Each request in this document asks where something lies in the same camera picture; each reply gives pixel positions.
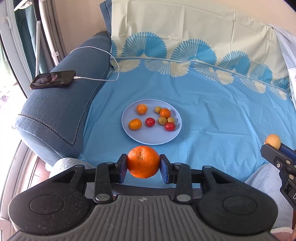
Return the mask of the tan longan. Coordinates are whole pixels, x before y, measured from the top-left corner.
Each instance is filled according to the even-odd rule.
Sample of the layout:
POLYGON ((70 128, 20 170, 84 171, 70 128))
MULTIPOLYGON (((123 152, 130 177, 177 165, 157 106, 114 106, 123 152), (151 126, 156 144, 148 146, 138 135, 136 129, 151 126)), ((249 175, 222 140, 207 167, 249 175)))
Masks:
POLYGON ((264 141, 265 145, 270 145, 272 146, 274 149, 279 150, 281 147, 281 140, 280 137, 276 134, 270 134, 266 137, 265 141, 264 141))
POLYGON ((167 118, 167 123, 175 123, 175 119, 170 116, 167 118))
POLYGON ((154 109, 154 112, 157 113, 157 114, 159 114, 160 111, 161 111, 161 109, 162 108, 160 106, 156 106, 155 109, 154 109))
POLYGON ((158 123, 162 126, 164 126, 167 123, 167 119, 165 117, 159 117, 158 118, 158 123))

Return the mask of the small orange mandarin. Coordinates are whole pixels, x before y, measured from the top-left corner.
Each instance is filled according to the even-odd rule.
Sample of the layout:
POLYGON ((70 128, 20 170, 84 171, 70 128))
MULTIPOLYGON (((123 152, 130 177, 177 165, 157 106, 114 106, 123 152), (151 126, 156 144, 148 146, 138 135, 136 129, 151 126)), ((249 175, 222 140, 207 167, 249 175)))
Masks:
POLYGON ((127 168, 135 178, 150 178, 158 172, 159 167, 160 156, 151 147, 138 146, 127 154, 127 168))

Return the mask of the black smartphone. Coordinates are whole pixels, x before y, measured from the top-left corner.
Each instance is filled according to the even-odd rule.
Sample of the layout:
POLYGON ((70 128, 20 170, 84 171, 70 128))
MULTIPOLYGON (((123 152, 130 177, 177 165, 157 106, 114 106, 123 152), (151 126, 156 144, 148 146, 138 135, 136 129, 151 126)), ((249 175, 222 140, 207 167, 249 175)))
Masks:
POLYGON ((30 84, 30 89, 67 87, 72 84, 75 76, 74 70, 42 73, 34 78, 30 84))

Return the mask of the plastic orange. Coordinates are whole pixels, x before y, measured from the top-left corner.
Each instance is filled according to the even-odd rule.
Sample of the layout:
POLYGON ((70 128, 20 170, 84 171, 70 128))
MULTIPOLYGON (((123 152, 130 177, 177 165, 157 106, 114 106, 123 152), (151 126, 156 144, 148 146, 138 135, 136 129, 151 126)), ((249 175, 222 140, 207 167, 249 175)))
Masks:
POLYGON ((136 110, 137 114, 144 115, 144 114, 146 114, 148 107, 146 104, 140 103, 139 105, 137 105, 135 110, 136 110))

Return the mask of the light blue plate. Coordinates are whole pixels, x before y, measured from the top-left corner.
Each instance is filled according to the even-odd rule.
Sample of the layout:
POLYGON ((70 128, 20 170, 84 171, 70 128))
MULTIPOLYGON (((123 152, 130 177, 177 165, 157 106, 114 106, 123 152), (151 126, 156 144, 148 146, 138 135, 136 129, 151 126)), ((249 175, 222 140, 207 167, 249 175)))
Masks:
POLYGON ((168 143, 177 137, 182 128, 182 118, 167 102, 142 99, 123 111, 121 124, 130 138, 153 146, 168 143))

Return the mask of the garment steamer stand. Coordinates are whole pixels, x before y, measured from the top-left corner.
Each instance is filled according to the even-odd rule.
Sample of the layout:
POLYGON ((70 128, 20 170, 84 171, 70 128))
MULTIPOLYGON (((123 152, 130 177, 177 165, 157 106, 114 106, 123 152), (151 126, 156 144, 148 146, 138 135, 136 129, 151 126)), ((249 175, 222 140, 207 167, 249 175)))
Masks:
POLYGON ((13 1, 18 34, 32 77, 47 72, 41 48, 41 14, 39 1, 13 1))

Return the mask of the red cherry tomato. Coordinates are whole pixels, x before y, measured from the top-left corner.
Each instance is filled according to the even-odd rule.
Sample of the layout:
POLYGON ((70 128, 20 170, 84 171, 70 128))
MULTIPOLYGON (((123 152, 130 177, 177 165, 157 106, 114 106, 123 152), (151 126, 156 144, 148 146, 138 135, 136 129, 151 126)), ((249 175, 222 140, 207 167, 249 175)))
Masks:
POLYGON ((145 125, 149 128, 153 127, 155 125, 156 121, 154 118, 147 118, 145 120, 145 125))
POLYGON ((168 122, 164 125, 164 128, 166 131, 172 132, 176 130, 177 126, 173 122, 168 122))

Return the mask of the white fluffy cushion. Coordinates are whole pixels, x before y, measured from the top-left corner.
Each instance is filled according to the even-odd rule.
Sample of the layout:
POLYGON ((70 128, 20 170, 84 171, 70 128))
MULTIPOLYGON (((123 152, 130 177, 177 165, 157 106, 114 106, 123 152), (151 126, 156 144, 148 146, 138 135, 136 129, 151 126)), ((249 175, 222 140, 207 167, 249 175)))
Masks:
POLYGON ((85 169, 92 169, 94 168, 94 166, 92 166, 91 164, 85 162, 85 161, 81 161, 75 158, 62 158, 60 160, 58 160, 54 166, 51 169, 49 178, 52 178, 58 174, 60 174, 61 172, 68 170, 69 168, 73 167, 73 166, 77 166, 77 165, 84 165, 85 169))

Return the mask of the blue patterned sofa cover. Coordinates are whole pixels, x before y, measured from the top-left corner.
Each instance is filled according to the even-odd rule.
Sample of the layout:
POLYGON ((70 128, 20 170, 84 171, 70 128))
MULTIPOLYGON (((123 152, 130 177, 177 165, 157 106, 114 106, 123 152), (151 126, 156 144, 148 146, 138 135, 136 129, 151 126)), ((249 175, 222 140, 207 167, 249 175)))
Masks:
POLYGON ((211 165, 246 180, 277 134, 295 147, 295 108, 275 30, 213 1, 112 1, 111 44, 119 69, 90 106, 80 159, 96 166, 137 146, 121 123, 133 102, 159 99, 180 113, 175 138, 161 125, 155 150, 172 162, 211 165))

